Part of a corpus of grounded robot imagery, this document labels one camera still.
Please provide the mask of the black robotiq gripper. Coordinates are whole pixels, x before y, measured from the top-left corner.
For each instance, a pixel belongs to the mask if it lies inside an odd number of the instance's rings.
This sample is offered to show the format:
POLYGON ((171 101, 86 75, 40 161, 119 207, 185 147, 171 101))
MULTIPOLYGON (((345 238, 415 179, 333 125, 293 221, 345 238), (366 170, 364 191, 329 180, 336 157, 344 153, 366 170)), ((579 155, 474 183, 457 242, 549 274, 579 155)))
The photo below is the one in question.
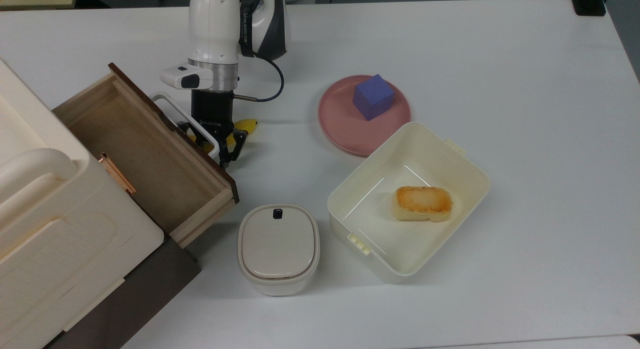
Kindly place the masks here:
POLYGON ((190 112, 198 123, 193 126, 188 121, 179 121, 180 128, 198 148, 213 159, 226 171, 231 162, 235 162, 242 153, 249 137, 247 130, 234 128, 233 124, 233 91, 192 90, 190 112), (213 135, 230 135, 233 144, 222 144, 222 161, 220 144, 213 135))

